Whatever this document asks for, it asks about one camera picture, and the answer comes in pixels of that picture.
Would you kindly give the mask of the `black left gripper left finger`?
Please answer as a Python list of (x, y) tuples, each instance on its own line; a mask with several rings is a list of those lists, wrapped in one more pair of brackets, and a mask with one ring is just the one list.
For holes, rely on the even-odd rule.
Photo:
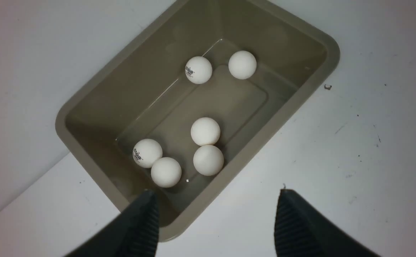
[(154, 257), (159, 242), (159, 207), (154, 192), (140, 194), (113, 221), (68, 257)]

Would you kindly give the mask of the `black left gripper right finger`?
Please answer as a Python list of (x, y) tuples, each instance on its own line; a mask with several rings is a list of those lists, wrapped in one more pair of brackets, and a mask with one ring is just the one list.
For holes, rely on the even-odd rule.
[(376, 257), (292, 189), (277, 201), (274, 244), (278, 257)]

